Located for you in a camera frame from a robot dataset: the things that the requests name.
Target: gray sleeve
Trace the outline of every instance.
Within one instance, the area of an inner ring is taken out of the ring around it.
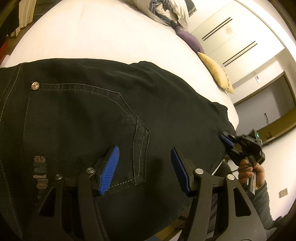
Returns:
[[[267,183],[256,190],[254,198],[251,201],[259,215],[259,218],[264,226],[264,229],[268,230],[274,227],[276,224],[272,219],[269,208],[269,195],[267,192]]]

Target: yellow pillow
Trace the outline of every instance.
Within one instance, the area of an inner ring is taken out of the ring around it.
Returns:
[[[218,83],[218,85],[225,91],[227,91],[230,94],[234,93],[232,84],[230,80],[228,79],[225,71],[221,68],[221,66],[213,59],[211,59],[209,56],[197,52],[197,56],[200,58],[200,60],[204,63],[208,71],[213,76],[214,80]]]

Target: purple pillow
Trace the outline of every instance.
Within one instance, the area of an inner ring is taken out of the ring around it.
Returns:
[[[194,37],[190,32],[188,32],[181,26],[176,26],[175,31],[176,31],[176,34],[181,39],[183,39],[195,53],[200,52],[205,54],[198,39]]]

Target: ribbed blue rubber pad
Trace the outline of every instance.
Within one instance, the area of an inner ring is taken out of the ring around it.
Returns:
[[[220,138],[221,138],[222,141],[227,143],[229,146],[234,147],[234,143],[231,140],[229,140],[227,137],[225,137],[223,135],[220,135]]]
[[[187,172],[186,172],[175,148],[172,148],[172,150],[170,152],[170,159],[171,159],[172,165],[174,167],[174,170],[177,175],[177,178],[178,178],[178,181],[179,181],[182,191],[186,195],[189,195],[189,193],[191,192],[190,186],[189,186],[189,177],[187,175]]]
[[[119,147],[115,146],[101,174],[101,182],[100,182],[100,187],[98,189],[101,196],[103,196],[110,187],[118,161],[119,161]]]

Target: silver bolt head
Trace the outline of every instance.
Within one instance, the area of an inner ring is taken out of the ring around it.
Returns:
[[[56,176],[54,177],[55,180],[61,180],[63,178],[62,174],[56,174]]]
[[[195,169],[195,172],[197,174],[203,174],[203,169],[197,168],[197,169]]]
[[[37,90],[39,88],[39,86],[40,86],[39,82],[34,82],[31,85],[31,90]]]
[[[88,169],[86,169],[87,173],[94,173],[94,168],[93,167],[89,167]]]
[[[228,175],[227,175],[227,178],[228,178],[229,180],[234,180],[234,179],[235,179],[234,175],[232,175],[232,174],[228,174]]]

